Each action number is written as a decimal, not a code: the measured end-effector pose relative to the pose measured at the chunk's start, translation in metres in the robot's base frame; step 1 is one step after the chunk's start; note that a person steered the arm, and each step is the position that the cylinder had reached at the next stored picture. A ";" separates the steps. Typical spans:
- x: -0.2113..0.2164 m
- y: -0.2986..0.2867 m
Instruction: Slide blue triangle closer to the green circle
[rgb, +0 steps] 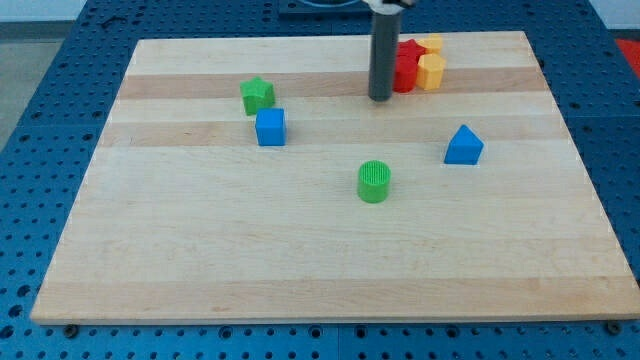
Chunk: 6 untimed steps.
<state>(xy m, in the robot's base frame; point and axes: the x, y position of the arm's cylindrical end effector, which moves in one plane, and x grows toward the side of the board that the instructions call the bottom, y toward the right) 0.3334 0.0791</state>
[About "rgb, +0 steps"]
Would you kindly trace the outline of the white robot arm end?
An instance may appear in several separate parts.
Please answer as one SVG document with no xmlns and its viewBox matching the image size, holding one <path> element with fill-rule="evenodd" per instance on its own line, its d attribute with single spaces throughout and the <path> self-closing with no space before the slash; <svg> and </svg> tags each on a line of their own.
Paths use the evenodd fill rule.
<svg viewBox="0 0 640 360">
<path fill-rule="evenodd" d="M 381 15 L 396 15 L 414 7 L 417 0 L 363 0 L 369 8 Z"/>
</svg>

